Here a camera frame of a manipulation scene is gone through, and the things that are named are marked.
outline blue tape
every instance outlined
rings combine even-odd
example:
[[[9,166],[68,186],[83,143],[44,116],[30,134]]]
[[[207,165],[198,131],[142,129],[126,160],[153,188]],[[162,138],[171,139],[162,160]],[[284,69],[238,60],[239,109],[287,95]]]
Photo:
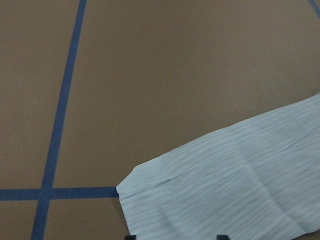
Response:
[[[118,198],[114,186],[110,187],[79,187],[79,188],[54,188],[51,199],[96,199]]]
[[[38,200],[40,196],[50,199],[96,199],[118,198],[115,186],[41,189],[0,189],[0,201]]]
[[[317,14],[318,18],[320,19],[320,9],[317,6],[316,2],[314,0],[308,0],[310,5],[312,6],[314,12]]]
[[[0,201],[38,200],[40,189],[2,189]]]
[[[81,33],[82,22],[85,15],[86,0],[80,0],[78,12],[73,28],[69,53],[65,65],[59,102],[56,109],[49,151],[46,159],[38,205],[35,213],[31,240],[42,240],[44,238],[47,215],[50,203],[50,193],[53,188],[61,137],[64,128],[68,97],[70,92],[72,75],[76,61],[77,49]]]

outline brown floor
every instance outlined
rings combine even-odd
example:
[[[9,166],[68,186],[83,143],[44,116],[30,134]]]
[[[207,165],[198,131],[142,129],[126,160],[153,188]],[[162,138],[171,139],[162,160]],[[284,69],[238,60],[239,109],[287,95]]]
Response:
[[[77,9],[1,1],[0,189],[41,187]],[[54,187],[116,186],[140,163],[312,96],[319,43],[307,0],[88,0]],[[0,201],[0,239],[29,239],[36,207]],[[127,234],[116,198],[50,202],[45,240]]]

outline light blue towel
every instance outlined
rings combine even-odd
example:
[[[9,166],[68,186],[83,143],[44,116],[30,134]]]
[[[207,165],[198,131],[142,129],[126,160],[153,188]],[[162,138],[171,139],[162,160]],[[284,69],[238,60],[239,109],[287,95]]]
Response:
[[[320,94],[136,166],[117,187],[137,240],[291,240],[320,229]]]

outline folded cloth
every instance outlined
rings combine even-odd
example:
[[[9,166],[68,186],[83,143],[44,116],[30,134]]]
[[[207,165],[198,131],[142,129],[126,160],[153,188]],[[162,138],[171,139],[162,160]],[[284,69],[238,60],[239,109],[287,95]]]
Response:
[[[320,94],[136,166],[117,187],[137,240],[291,240],[320,229]]]

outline white cloth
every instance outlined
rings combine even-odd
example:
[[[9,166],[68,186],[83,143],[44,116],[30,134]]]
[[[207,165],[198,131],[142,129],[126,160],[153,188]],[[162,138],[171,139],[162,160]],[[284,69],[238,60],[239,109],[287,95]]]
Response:
[[[320,229],[320,94],[136,166],[117,187],[137,240],[291,240]]]

